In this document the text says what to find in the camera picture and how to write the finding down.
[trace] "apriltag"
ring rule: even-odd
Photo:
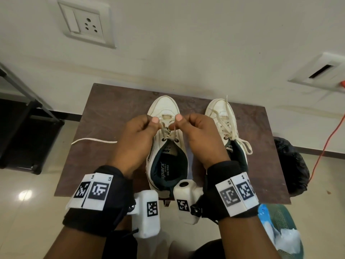
[[[246,172],[230,178],[247,210],[259,204]]]
[[[81,208],[84,200],[90,190],[90,185],[93,181],[93,177],[95,174],[86,174],[84,175],[83,180],[81,180],[80,185],[78,186],[77,190],[74,192],[72,198],[69,200],[68,204],[66,205],[67,208]]]
[[[230,178],[216,184],[216,188],[230,216],[247,211]]]
[[[94,175],[90,190],[82,207],[84,209],[102,211],[113,175],[101,173],[95,173]]]

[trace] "person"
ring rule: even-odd
[[[131,227],[128,227],[130,217],[126,216],[128,207],[134,201],[132,176],[134,170],[145,161],[152,137],[160,128],[159,119],[147,115],[137,116],[126,123],[116,150],[107,164],[96,170],[114,174],[108,192],[112,198],[107,197],[103,211],[71,208],[63,221],[63,229],[45,259],[107,258],[111,253],[115,253],[116,258],[136,258],[137,242],[127,230]],[[186,116],[177,114],[169,128],[181,129],[188,136],[194,156],[207,170],[209,185],[218,176],[223,177],[221,180],[230,178],[231,174],[227,177],[229,171],[241,173],[237,171],[237,162],[230,160],[210,117],[197,113]],[[191,258],[280,258],[257,216],[257,206],[230,217],[226,210],[224,212],[223,203],[217,204],[217,196],[208,195],[205,189],[203,196],[203,209],[206,211],[203,217],[218,221],[221,240],[205,244]],[[114,221],[118,221],[115,230]]]

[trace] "black plastic bag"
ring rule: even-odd
[[[287,190],[290,196],[298,196],[307,190],[309,182],[309,170],[303,157],[291,145],[280,137],[274,137],[280,165],[284,174]]]

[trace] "black slot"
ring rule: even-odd
[[[309,78],[314,79],[317,76],[319,76],[320,74],[322,74],[324,71],[326,71],[327,69],[330,69],[331,67],[333,67],[333,65],[325,65],[324,67],[322,67],[320,70],[316,71],[315,73],[313,73],[311,76],[309,76]]]

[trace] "sneaker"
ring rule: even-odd
[[[188,159],[181,130],[169,130],[180,110],[171,97],[164,95],[151,105],[148,115],[159,118],[163,128],[153,137],[152,147],[146,159],[146,174],[151,190],[160,198],[173,197],[175,185],[187,179]]]
[[[238,161],[241,170],[248,172],[247,155],[253,153],[252,147],[249,142],[239,138],[235,114],[227,99],[212,100],[207,106],[205,115],[216,123],[230,159]]]

